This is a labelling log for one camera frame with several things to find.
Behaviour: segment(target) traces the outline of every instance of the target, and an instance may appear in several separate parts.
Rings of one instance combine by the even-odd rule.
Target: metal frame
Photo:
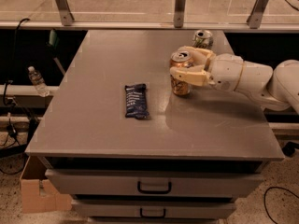
[[[174,15],[174,26],[176,28],[181,28],[184,25],[185,5],[186,0],[176,0]]]
[[[59,10],[62,24],[64,26],[70,26],[74,21],[74,17],[68,6],[67,0],[55,0],[55,1],[56,1],[57,8]]]
[[[40,97],[33,86],[10,85],[7,87],[7,97],[16,99],[16,108],[46,108],[54,94],[59,90],[57,86],[49,86],[50,95],[46,98]],[[4,85],[0,85],[0,108],[6,107],[2,102]]]
[[[251,29],[257,29],[261,26],[263,19],[263,13],[267,7],[269,0],[256,0],[253,10],[247,20],[247,23]]]
[[[15,29],[18,21],[0,21],[1,29]],[[250,29],[246,23],[184,23],[181,29],[196,30],[198,28],[208,30],[223,30],[230,33],[299,33],[299,24],[261,24],[259,29]],[[25,30],[97,30],[97,29],[174,29],[173,22],[78,22],[74,21],[70,26],[63,26],[59,21],[28,21],[21,26]]]

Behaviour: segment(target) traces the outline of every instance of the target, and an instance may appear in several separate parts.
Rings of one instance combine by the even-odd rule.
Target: cardboard box
[[[29,158],[20,178],[23,213],[71,210],[71,196],[60,194],[45,172],[46,167],[38,157]]]

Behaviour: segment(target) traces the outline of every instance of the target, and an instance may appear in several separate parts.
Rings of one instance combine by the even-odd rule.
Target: aluminum can
[[[193,47],[199,49],[212,49],[213,34],[208,30],[197,30],[193,37]]]
[[[192,55],[188,51],[176,51],[171,55],[170,68],[171,67],[186,67],[193,66]],[[176,95],[187,95],[192,90],[192,85],[175,79],[170,76],[172,91]]]

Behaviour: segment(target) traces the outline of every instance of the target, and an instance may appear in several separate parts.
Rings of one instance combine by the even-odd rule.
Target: drawer unit
[[[46,176],[61,193],[129,196],[246,197],[263,181],[259,174],[113,170],[48,169]]]
[[[85,217],[134,218],[227,218],[235,210],[234,203],[202,203],[142,200],[73,200],[75,210]]]

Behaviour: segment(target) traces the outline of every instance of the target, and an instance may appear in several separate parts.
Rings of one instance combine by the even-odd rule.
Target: metal post
[[[267,7],[269,0],[256,0],[253,10],[249,18],[247,19],[247,23],[251,29],[257,29],[260,27],[263,13],[265,8]]]
[[[174,16],[174,26],[176,28],[181,28],[184,25],[185,4],[186,0],[176,0]]]
[[[60,13],[60,19],[64,26],[69,26],[73,23],[74,17],[69,9],[67,0],[55,0]]]

